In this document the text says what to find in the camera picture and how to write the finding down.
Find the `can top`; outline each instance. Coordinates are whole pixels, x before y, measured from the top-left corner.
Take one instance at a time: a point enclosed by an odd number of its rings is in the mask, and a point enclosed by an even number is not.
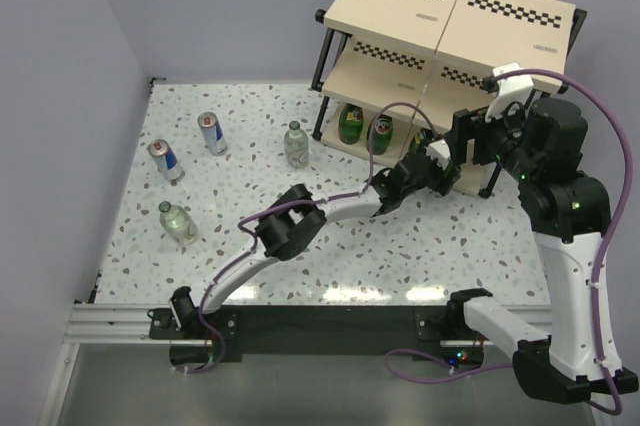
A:
[[[211,111],[207,111],[198,116],[198,126],[203,129],[213,128],[218,124],[218,117]]]
[[[147,146],[147,151],[154,157],[164,156],[169,151],[169,144],[164,139],[154,139]]]
[[[158,209],[161,213],[166,213],[171,209],[171,203],[169,201],[163,201],[160,203],[160,206],[158,206]]]

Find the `green can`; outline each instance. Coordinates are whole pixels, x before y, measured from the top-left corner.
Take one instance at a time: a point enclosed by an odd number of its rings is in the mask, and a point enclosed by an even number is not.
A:
[[[364,126],[364,114],[362,108],[355,104],[347,104],[340,113],[338,122],[338,135],[340,141],[345,144],[357,143]]]
[[[409,153],[415,153],[420,148],[420,144],[423,141],[430,143],[433,141],[433,132],[430,129],[421,128],[413,138],[411,139],[411,144],[409,144]]]
[[[393,138],[393,121],[389,116],[382,115],[376,121],[373,128],[373,154],[376,156],[384,154]],[[371,127],[367,128],[367,150],[369,149],[369,135]]]

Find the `black and white checkered strip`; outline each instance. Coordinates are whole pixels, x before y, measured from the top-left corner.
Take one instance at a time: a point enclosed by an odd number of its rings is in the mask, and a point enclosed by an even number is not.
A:
[[[539,13],[535,9],[525,9],[522,6],[514,6],[509,3],[503,4],[500,1],[469,0],[467,4],[483,10],[489,10],[492,13],[502,14],[509,18],[538,23],[542,26],[553,26],[556,29],[560,28],[560,22],[562,21],[562,16],[551,16],[549,13]]]
[[[396,53],[389,51],[388,49],[382,49],[377,46],[372,46],[362,41],[358,41],[353,48],[354,51],[360,52],[365,56],[371,56],[372,58],[378,58],[383,61],[398,64],[400,66],[406,66],[407,68],[422,69],[425,63],[424,59],[414,58],[413,56],[407,56],[406,54]]]
[[[440,76],[448,78],[451,81],[457,81],[458,83],[466,84],[472,88],[482,89],[482,79],[474,76],[473,74],[464,73],[457,69],[452,69],[449,66],[445,66]]]

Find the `silver and blue can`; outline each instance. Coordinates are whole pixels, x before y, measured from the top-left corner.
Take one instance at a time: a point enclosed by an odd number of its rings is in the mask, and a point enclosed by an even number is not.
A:
[[[180,181],[184,177],[184,169],[180,166],[176,155],[169,143],[164,139],[156,139],[149,143],[147,151],[153,158],[160,171],[168,181]]]
[[[220,155],[227,150],[227,140],[224,139],[220,121],[215,114],[209,111],[202,113],[198,116],[198,126],[211,154]]]

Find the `terrazzo surface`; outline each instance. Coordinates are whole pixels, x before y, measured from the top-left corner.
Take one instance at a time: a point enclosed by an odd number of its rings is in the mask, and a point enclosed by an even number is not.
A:
[[[156,85],[96,302],[165,303],[177,287],[211,277],[247,239],[236,227],[240,217],[268,207],[291,185],[324,194],[363,182],[365,160],[311,139],[309,167],[286,164],[287,124],[298,120],[310,135],[320,102],[300,84]],[[229,144],[222,156],[205,148],[196,123],[203,111],[220,119]],[[148,155],[155,138],[169,142],[186,171],[177,184]],[[189,211],[195,243],[179,247],[164,233],[163,200]],[[488,200],[421,191],[387,216],[325,226],[303,254],[262,271],[227,303],[444,304],[450,292],[479,286],[505,305],[549,303],[516,184],[505,175]]]

